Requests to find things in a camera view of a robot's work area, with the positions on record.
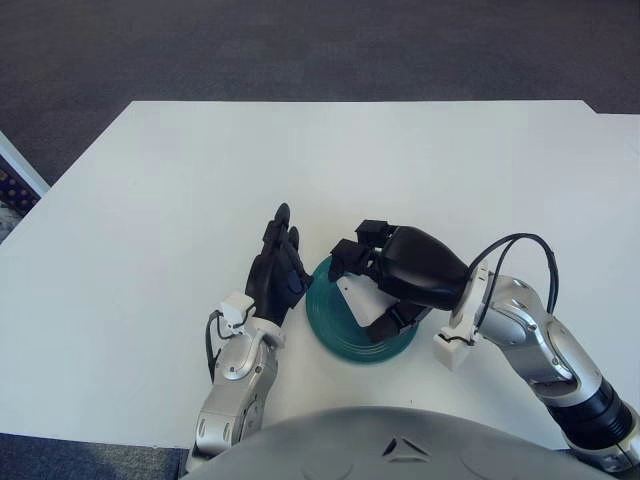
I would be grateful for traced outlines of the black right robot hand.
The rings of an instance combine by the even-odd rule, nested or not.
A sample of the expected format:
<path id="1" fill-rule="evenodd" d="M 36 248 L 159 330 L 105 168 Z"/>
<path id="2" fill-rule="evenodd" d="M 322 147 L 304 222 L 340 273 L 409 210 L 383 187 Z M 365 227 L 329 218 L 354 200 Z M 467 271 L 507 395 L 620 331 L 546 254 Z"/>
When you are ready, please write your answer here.
<path id="1" fill-rule="evenodd" d="M 457 308 L 469 267 L 444 243 L 416 227 L 382 220 L 362 221 L 356 234 L 355 241 L 342 239 L 331 250 L 328 280 L 365 277 L 395 299 L 365 327 L 371 342 L 404 334 L 433 309 Z"/>

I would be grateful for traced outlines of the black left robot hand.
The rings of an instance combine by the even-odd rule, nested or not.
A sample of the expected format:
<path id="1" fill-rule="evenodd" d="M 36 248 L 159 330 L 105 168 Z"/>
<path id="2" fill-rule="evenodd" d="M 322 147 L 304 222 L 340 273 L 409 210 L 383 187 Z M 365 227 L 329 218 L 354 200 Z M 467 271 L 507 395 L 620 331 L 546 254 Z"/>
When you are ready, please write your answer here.
<path id="1" fill-rule="evenodd" d="M 281 327 L 313 283 L 299 255 L 299 231 L 289 224 L 290 208 L 282 203 L 267 224 L 263 246 L 251 265 L 245 294 L 255 316 Z"/>

